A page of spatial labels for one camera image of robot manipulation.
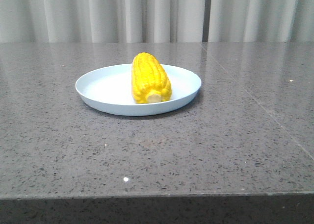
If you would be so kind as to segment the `yellow corn cob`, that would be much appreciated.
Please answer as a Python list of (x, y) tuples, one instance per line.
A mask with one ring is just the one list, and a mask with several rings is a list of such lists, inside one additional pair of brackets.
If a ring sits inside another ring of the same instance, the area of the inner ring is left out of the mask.
[(142, 52), (133, 59), (131, 90), (137, 104), (159, 103), (171, 99), (171, 81), (152, 54)]

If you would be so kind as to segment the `light blue round plate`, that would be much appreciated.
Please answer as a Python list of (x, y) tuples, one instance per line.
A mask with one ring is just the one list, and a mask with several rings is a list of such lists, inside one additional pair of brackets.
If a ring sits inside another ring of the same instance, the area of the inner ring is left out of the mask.
[(163, 65), (171, 84), (169, 101), (150, 104), (135, 103), (131, 94), (131, 64), (103, 67), (82, 75), (76, 91), (90, 107), (121, 116), (150, 116), (177, 110), (190, 103), (201, 87), (201, 79), (184, 68)]

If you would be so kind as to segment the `white pleated curtain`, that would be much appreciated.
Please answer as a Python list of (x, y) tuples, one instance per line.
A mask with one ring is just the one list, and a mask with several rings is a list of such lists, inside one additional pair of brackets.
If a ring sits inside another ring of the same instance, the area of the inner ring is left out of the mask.
[(314, 0), (0, 0), (3, 43), (313, 39)]

